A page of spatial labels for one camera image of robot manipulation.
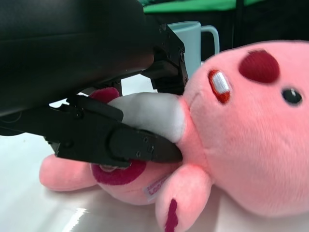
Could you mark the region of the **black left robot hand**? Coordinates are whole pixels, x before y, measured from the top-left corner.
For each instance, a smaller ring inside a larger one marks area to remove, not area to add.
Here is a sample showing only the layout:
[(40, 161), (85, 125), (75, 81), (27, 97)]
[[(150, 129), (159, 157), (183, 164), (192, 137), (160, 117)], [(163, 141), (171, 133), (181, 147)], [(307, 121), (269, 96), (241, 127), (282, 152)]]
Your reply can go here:
[(184, 52), (136, 0), (3, 0), (0, 133), (40, 135), (57, 157), (119, 168), (180, 162), (171, 140), (125, 125), (121, 110), (80, 92), (142, 74), (180, 95)]

